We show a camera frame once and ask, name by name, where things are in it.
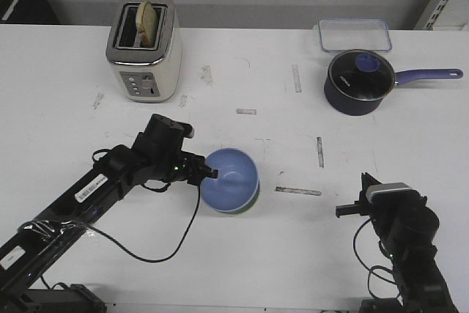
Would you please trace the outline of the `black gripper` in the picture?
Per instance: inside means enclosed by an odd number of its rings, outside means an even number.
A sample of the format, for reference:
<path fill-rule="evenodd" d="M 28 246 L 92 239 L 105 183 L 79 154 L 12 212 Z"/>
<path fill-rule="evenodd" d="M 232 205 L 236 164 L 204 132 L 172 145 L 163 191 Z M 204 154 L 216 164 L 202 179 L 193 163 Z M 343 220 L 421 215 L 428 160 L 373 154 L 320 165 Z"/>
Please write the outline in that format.
<path fill-rule="evenodd" d="M 382 191 L 384 185 L 367 172 L 361 174 L 361 191 L 358 201 L 336 207 L 335 215 L 369 216 L 377 225 L 404 225 L 427 223 L 426 198 L 415 190 Z"/>
<path fill-rule="evenodd" d="M 186 181 L 190 185 L 200 185 L 204 178 L 217 179 L 218 170 L 205 166 L 201 155 L 181 152 L 169 164 L 169 168 L 161 179 L 165 183 Z"/>

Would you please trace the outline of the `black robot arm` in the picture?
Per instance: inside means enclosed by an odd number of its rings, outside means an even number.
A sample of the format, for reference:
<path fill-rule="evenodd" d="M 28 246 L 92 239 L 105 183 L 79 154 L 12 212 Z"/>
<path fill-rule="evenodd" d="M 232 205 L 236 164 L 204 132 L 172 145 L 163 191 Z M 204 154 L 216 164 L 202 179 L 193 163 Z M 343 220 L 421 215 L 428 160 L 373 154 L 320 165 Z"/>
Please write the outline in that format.
<path fill-rule="evenodd" d="M 336 217 L 366 216 L 379 238 L 381 253 L 391 261 L 388 272 L 399 294 L 372 295 L 360 312 L 456 312 L 446 281 L 435 262 L 432 241 L 440 226 L 427 198 L 404 183 L 382 183 L 361 175 L 359 198 L 336 207 Z"/>
<path fill-rule="evenodd" d="M 201 155 L 182 150 L 193 128 L 153 114 L 132 147 L 103 150 L 92 169 L 40 214 L 18 227 L 1 247 L 2 312 L 106 312 L 105 303 L 82 284 L 34 289 L 49 269 L 114 204 L 149 180 L 199 186 L 218 170 Z"/>

